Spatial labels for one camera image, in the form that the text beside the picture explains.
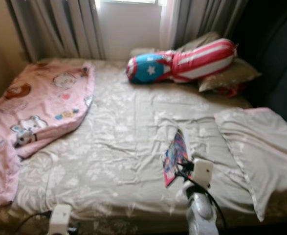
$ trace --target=pink blanket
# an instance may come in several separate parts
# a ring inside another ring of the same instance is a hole
[[[0,98],[0,205],[16,194],[24,159],[75,130],[92,102],[94,67],[31,64]]]

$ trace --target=white star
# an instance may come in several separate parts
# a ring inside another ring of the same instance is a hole
[[[148,73],[150,74],[150,76],[151,76],[153,73],[155,73],[155,67],[154,67],[154,66],[149,66],[147,72],[148,72]]]

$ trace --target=blue star pattern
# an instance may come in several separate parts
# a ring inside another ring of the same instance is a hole
[[[164,74],[164,65],[157,62],[162,55],[144,54],[135,58],[137,70],[132,78],[133,83],[152,83]]]

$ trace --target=bed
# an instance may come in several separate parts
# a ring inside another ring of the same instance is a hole
[[[273,42],[287,27],[287,19],[277,22],[278,28],[272,25],[275,33],[270,32]],[[244,45],[238,35],[235,38]],[[278,49],[273,45],[267,53]],[[262,85],[271,79],[267,70],[278,63],[270,55],[263,55],[258,63],[249,60],[264,73],[263,81],[255,82]],[[248,50],[243,56],[249,59]],[[72,65],[84,62],[61,61]],[[259,105],[272,108],[287,120],[287,108],[281,110],[285,106],[279,103],[277,107],[275,102],[277,96],[286,102],[287,94],[280,90],[285,89],[287,64],[281,67],[284,75],[270,91],[253,93],[251,90],[260,86],[253,83],[247,99],[228,99],[213,93],[199,94],[197,86],[190,84],[132,85],[124,73],[125,62],[92,63],[97,79],[90,111],[76,131],[22,162],[16,198],[12,205],[0,207],[0,234],[12,231],[25,216],[51,210],[57,203],[73,207],[73,223],[79,221],[86,235],[186,231],[187,200],[181,191],[182,180],[166,189],[160,158],[181,125],[189,132],[191,152],[214,162],[210,193],[228,225],[260,224],[244,176],[221,143],[214,114],[231,107],[249,108],[250,103],[257,106],[255,100],[263,98],[264,103]],[[287,197],[272,200],[264,223],[286,219]],[[44,234],[46,228],[47,221],[36,218],[23,231]]]

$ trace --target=wall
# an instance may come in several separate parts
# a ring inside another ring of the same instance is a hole
[[[161,6],[101,2],[98,9],[106,57],[126,60],[136,47],[159,48]]]
[[[0,0],[0,96],[27,63],[6,2]]]

